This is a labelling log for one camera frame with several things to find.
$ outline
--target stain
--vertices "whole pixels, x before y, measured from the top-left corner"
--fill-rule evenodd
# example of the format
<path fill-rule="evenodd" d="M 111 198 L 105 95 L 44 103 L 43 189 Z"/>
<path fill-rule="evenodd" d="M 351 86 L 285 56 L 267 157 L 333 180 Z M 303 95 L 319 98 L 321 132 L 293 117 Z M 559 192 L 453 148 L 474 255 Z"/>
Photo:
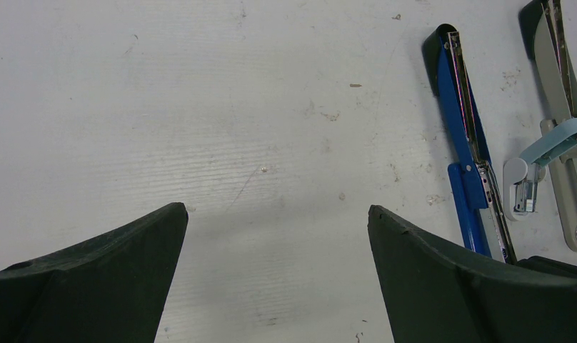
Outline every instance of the stain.
<path fill-rule="evenodd" d="M 322 140 L 321 152 L 322 152 L 322 154 L 329 154 L 331 152 L 331 140 L 330 139 L 325 138 Z"/>
<path fill-rule="evenodd" d="M 320 112 L 320 114 L 324 116 L 324 118 L 327 118 L 328 121 L 337 121 L 337 119 L 339 119 L 339 116 L 341 115 L 341 112 L 337 111 L 337 113 L 335 114 Z"/>
<path fill-rule="evenodd" d="M 389 164 L 389 166 L 391 167 L 391 170 L 393 171 L 393 175 L 394 175 L 394 182 L 400 182 L 401 177 L 400 174 L 398 174 L 398 171 L 396 170 L 396 166 L 394 166 L 393 164 Z"/>
<path fill-rule="evenodd" d="M 376 92 L 373 92 L 373 94 L 365 92 L 364 94 L 356 96 L 356 109 L 365 109 L 366 111 L 370 111 L 371 105 L 376 105 Z"/>
<path fill-rule="evenodd" d="M 442 197 L 438 194 L 431 194 L 427 196 L 427 205 L 432 206 L 434 204 L 440 204 L 441 202 L 445 202 L 446 198 Z"/>
<path fill-rule="evenodd" d="M 518 84 L 518 77 L 520 76 L 520 68 L 516 67 L 516 71 L 504 71 L 503 72 L 503 80 L 505 84 L 499 88 L 501 91 L 506 91 Z"/>

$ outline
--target white table surface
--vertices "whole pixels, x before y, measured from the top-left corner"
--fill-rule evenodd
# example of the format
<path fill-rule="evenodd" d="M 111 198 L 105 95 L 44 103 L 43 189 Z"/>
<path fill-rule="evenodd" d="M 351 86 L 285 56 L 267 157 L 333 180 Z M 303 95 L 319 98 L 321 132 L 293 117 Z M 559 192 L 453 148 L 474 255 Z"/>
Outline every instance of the white table surface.
<path fill-rule="evenodd" d="M 0 269 L 183 202 L 157 342 L 391 342 L 368 207 L 462 244 L 421 43 L 461 32 L 501 182 L 541 136 L 527 2 L 0 1 Z M 518 258 L 577 264 L 538 203 Z"/>

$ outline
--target blue plastic base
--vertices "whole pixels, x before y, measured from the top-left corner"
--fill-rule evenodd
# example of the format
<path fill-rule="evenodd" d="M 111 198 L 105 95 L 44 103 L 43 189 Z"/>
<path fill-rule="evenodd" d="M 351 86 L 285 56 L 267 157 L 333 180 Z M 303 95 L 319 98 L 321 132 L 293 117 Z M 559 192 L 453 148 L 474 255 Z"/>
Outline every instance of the blue plastic base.
<path fill-rule="evenodd" d="M 478 211 L 470 209 L 467 205 L 463 179 L 461 178 L 461 166 L 453 163 L 448 166 L 448 178 L 451 180 L 453 198 L 457 208 L 457 216 L 461 225 L 463 244 L 473 252 L 490 257 L 486 235 L 481 225 Z"/>

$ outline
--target scratch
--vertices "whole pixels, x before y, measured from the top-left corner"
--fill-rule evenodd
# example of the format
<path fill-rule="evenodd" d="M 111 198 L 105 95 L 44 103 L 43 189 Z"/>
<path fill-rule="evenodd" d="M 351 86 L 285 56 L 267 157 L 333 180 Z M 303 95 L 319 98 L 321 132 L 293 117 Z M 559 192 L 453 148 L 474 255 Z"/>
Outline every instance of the scratch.
<path fill-rule="evenodd" d="M 133 46 L 130 46 L 130 47 L 124 52 L 124 54 L 122 54 L 122 56 L 130 54 L 131 51 L 133 51 Z"/>
<path fill-rule="evenodd" d="M 347 17 L 347 19 L 353 21 L 353 19 L 351 18 L 351 16 L 349 14 L 347 14 L 347 11 L 343 11 L 343 14 L 345 14 L 345 16 Z"/>
<path fill-rule="evenodd" d="M 246 180 L 246 182 L 244 183 L 244 185 L 242 186 L 242 189 L 238 192 L 238 194 L 236 195 L 236 198 L 234 198 L 234 200 L 232 201 L 232 203 L 230 204 L 230 206 L 228 206 L 228 208 L 226 209 L 225 213 L 228 213 L 230 207 L 232 207 L 232 205 L 234 205 L 234 202 L 236 202 L 236 200 L 238 200 L 238 198 L 240 197 L 240 194 L 242 194 L 242 191 L 244 191 L 244 189 L 246 188 L 246 185 L 249 183 L 249 181 L 251 181 L 251 178 L 253 177 L 253 175 L 255 175 L 255 173 L 259 170 L 259 166 L 257 166 L 255 168 L 255 170 L 253 170 L 253 172 L 251 173 L 251 175 L 249 176 L 249 178 Z"/>
<path fill-rule="evenodd" d="M 358 36 L 358 41 L 360 42 L 360 45 L 362 45 L 362 49 L 364 49 L 364 51 L 368 51 L 368 48 L 366 48 L 366 46 L 364 46 L 364 43 L 362 42 L 362 36 L 360 36 L 360 34 L 357 31 L 356 35 Z"/>
<path fill-rule="evenodd" d="M 379 114 L 379 104 L 381 103 L 381 95 L 383 94 L 383 86 L 385 86 L 385 78 L 387 77 L 387 71 L 389 69 L 389 65 L 391 64 L 391 58 L 393 57 L 393 53 L 396 52 L 398 45 L 402 41 L 402 37 L 404 37 L 404 34 L 406 33 L 407 28 L 408 28 L 408 24 L 404 27 L 404 30 L 402 30 L 402 33 L 400 34 L 400 38 L 398 38 L 396 45 L 393 46 L 393 50 L 389 54 L 389 60 L 387 61 L 387 65 L 385 65 L 385 71 L 383 72 L 383 78 L 381 79 L 381 88 L 379 89 L 379 96 L 377 97 L 377 108 L 375 109 L 375 127 L 377 127 L 377 116 Z M 373 137 L 371 142 L 374 141 L 376 137 L 377 137 L 377 135 L 375 134 L 375 136 Z"/>

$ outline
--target blue stapler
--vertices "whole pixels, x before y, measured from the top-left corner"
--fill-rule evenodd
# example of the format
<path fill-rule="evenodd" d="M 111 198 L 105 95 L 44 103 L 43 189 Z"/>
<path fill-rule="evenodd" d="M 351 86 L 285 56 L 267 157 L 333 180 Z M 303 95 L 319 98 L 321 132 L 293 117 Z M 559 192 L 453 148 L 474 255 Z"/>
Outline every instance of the blue stapler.
<path fill-rule="evenodd" d="M 459 32 L 451 25 L 440 25 L 423 43 L 423 57 L 459 159 L 448 166 L 448 177 L 463 243 L 475 252 L 513 264 L 516 254 L 463 61 Z"/>

